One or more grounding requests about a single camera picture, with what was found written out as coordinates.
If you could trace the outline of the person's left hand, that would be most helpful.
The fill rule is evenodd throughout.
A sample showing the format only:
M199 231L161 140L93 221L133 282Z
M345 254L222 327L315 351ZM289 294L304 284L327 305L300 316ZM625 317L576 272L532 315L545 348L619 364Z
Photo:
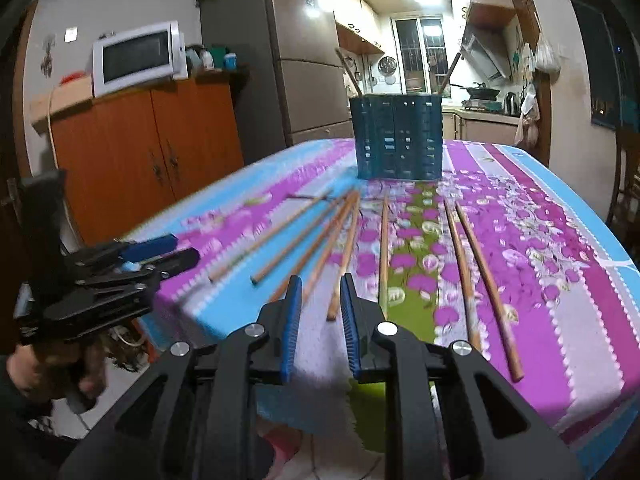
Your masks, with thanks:
M61 399L72 382L96 400L107 386L105 351L98 340L87 347L59 341L18 344L6 359L6 371L17 391L32 402Z

